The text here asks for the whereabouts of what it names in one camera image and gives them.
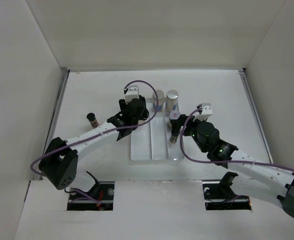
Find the small black cap spice bottle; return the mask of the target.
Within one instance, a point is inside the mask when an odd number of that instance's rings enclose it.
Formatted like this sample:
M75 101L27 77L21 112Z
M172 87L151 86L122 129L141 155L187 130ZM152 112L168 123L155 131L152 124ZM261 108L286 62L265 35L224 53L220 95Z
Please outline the small black cap spice bottle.
M173 143L173 144L177 143L179 134L180 134L180 128L179 127L172 128L171 129L171 135L170 135L169 141L171 143Z

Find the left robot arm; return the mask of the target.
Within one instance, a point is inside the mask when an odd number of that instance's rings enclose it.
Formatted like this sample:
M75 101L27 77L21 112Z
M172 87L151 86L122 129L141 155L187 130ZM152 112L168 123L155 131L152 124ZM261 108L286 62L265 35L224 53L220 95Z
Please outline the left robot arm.
M40 160L39 170L56 189L80 189L87 199L97 197L99 187L94 178L79 171L78 163L91 152L130 135L139 121L149 117L146 100L141 95L129 103L121 99L119 105L120 112L97 128L68 140L57 137L50 142L46 153L53 154Z

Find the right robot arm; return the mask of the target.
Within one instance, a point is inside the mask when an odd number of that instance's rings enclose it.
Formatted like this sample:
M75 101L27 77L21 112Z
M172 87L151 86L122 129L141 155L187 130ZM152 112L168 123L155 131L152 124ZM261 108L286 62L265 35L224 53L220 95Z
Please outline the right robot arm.
M207 156L207 164L215 164L229 171L220 181L219 192L225 198L237 190L280 207L294 218L294 168L263 163L220 138L219 130L207 121L208 116L169 115L171 136L174 139L191 137Z

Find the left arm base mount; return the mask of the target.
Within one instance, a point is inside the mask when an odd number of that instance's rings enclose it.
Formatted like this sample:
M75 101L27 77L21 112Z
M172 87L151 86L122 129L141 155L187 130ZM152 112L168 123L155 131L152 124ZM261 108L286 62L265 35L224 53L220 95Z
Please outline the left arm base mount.
M80 180L90 180L88 191L69 188L68 211L112 211L114 206L115 182L99 181L89 171Z

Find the tall jar silver lid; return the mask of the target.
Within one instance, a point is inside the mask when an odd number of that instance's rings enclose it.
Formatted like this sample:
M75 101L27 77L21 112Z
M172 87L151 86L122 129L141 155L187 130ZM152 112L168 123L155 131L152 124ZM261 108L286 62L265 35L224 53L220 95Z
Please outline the tall jar silver lid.
M166 94L165 111L170 113L177 110L178 106L178 91L171 89Z
M153 98L153 110L155 112L163 111L163 103L164 103L164 92L160 89L157 89L156 92L152 94Z

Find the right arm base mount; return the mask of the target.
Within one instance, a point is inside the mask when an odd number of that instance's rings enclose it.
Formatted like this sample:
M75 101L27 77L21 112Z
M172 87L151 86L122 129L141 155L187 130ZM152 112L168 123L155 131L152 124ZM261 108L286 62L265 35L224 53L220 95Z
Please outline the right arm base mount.
M237 176L237 173L227 172L222 179L202 182L207 211L252 210L249 197L237 195L231 189L232 181Z

